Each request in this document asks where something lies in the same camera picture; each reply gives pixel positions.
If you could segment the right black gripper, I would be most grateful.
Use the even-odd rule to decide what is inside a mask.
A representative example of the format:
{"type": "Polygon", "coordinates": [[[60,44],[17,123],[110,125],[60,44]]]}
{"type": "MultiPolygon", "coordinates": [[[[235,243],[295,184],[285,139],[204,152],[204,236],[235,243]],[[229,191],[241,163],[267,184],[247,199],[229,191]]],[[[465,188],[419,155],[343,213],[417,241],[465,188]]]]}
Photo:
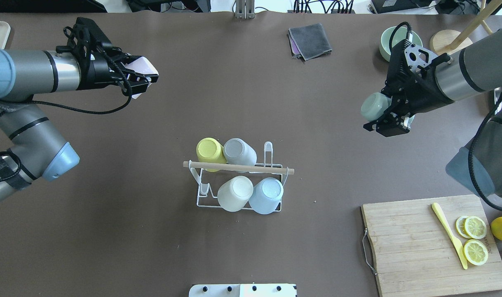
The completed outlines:
{"type": "Polygon", "coordinates": [[[407,134],[411,131],[411,123],[417,113],[426,113],[455,101],[448,98],[438,87],[434,71],[428,68],[418,73],[409,70],[389,68],[385,79],[385,87],[381,92],[391,98],[391,107],[379,118],[374,111],[364,111],[363,117],[368,123],[363,128],[375,130],[385,137],[407,134]]]}

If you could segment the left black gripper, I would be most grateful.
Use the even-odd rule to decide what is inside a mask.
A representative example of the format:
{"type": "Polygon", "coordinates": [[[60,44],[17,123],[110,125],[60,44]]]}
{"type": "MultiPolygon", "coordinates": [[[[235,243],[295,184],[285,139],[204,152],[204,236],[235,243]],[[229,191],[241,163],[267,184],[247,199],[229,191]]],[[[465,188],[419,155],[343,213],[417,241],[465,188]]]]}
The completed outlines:
{"type": "Polygon", "coordinates": [[[98,90],[110,85],[121,87],[125,96],[137,96],[147,91],[152,83],[150,79],[158,79],[155,66],[143,56],[116,56],[112,63],[106,60],[103,53],[95,52],[91,56],[76,53],[76,61],[80,68],[80,83],[76,90],[98,90]],[[142,78],[139,81],[126,80],[142,78]]]}

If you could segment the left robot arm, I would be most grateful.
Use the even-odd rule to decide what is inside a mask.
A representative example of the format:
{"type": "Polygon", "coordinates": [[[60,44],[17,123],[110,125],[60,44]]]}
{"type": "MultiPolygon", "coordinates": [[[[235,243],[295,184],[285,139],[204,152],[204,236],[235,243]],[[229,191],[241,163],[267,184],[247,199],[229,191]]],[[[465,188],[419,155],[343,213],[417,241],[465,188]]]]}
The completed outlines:
{"type": "Polygon", "coordinates": [[[146,57],[117,47],[0,49],[0,129],[12,141],[0,151],[0,202],[40,177],[53,181],[80,162],[34,95],[119,86],[131,100],[158,78],[146,57]]]}

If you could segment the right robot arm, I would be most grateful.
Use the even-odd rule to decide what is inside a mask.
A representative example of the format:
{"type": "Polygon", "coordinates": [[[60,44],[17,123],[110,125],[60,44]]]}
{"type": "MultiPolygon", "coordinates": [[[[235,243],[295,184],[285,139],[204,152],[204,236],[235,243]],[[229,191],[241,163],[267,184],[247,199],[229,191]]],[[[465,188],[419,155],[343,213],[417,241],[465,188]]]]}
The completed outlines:
{"type": "Polygon", "coordinates": [[[410,24],[402,22],[389,46],[384,87],[361,106],[364,129],[384,137],[407,134],[420,113],[496,93],[474,136],[446,171],[502,212],[502,28],[456,53],[437,54],[415,44],[410,24]]]}

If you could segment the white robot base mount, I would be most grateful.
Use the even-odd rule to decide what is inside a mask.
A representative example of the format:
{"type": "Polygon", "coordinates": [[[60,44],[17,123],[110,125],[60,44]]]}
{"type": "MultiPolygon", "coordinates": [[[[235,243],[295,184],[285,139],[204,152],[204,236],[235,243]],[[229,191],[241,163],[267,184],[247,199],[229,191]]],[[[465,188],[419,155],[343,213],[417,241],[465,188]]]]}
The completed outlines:
{"type": "Polygon", "coordinates": [[[245,283],[245,284],[196,284],[189,297],[296,297],[296,284],[245,283]]]}

